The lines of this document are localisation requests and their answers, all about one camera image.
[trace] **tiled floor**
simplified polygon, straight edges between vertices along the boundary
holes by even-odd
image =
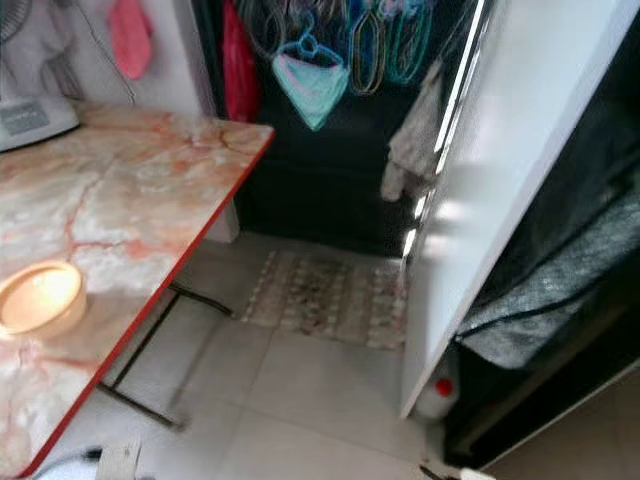
[[[276,248],[384,261],[243,234],[205,242],[180,281],[242,312]],[[397,418],[399,372],[398,352],[246,325],[181,298],[121,390],[188,428],[166,430],[94,393],[49,459],[140,439],[139,474],[157,480],[421,479],[417,464],[435,447],[424,427]]]

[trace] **doormat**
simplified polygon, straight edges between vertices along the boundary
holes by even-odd
[[[395,349],[405,339],[405,303],[400,265],[376,268],[276,251],[269,254],[242,321]]]

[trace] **white floor tile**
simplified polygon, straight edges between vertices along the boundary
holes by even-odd
[[[236,320],[220,322],[186,390],[205,400],[244,405],[271,333],[269,329]]]
[[[181,433],[167,430],[135,410],[95,393],[73,420],[48,462],[90,446],[140,440],[138,477],[157,480],[217,478],[233,441],[241,410],[209,402],[191,410],[194,421]]]
[[[161,413],[179,411],[199,356],[225,320],[208,305],[180,298],[118,390]]]
[[[220,480],[422,480],[417,465],[246,411]]]
[[[400,352],[276,332],[247,405],[418,462],[424,427],[398,418]]]

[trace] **bowl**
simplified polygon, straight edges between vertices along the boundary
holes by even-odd
[[[0,285],[0,335],[51,338],[73,328],[86,308],[85,282],[77,267],[38,263]]]

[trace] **marble-pattern table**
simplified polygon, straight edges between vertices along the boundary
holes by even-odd
[[[80,105],[82,126],[0,154],[0,281],[64,259],[87,314],[0,338],[0,478],[42,462],[273,137],[268,126]]]

